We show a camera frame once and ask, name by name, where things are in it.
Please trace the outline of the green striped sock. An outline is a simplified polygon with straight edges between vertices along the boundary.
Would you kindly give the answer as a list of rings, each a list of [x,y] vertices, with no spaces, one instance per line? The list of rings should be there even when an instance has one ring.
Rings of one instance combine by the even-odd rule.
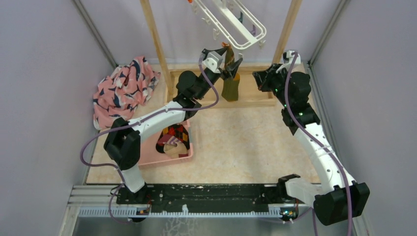
[[[235,54],[232,46],[228,48],[225,55],[224,67],[235,62]],[[238,86],[240,83],[240,75],[237,74],[233,80],[225,80],[221,96],[228,102],[238,101]]]

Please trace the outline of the beige purple sock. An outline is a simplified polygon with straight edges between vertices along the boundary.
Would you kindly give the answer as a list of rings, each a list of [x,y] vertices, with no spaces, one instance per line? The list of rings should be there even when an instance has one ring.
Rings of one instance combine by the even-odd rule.
[[[175,136],[165,135],[158,140],[158,144],[162,145],[163,152],[172,159],[188,156],[187,147]]]

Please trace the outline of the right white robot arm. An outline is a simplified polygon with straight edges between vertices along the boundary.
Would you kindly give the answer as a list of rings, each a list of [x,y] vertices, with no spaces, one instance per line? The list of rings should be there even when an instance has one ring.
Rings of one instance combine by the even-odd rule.
[[[357,181],[346,171],[328,142],[320,119],[310,103],[310,77],[302,72],[278,70],[272,64],[267,70],[252,73],[258,90],[271,92],[284,106],[283,121],[291,134],[306,150],[321,186],[292,174],[278,180],[277,197],[284,203],[298,199],[312,207],[319,221],[331,225],[349,217],[361,216],[370,195],[366,183]]]

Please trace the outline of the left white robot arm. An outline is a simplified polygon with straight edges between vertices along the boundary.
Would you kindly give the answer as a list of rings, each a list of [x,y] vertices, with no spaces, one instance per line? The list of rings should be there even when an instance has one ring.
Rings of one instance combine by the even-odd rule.
[[[223,54],[227,48],[217,50],[203,49],[198,66],[200,74],[191,70],[180,73],[176,85],[177,95],[172,101],[158,110],[140,118],[113,122],[104,142],[108,156],[116,163],[121,175],[122,185],[128,191],[128,197],[135,203],[144,202],[148,196],[146,182],[139,168],[140,147],[143,141],[170,125],[181,123],[193,117],[199,110],[215,106],[215,103],[202,106],[203,99],[219,80],[232,80],[243,58],[222,68]]]

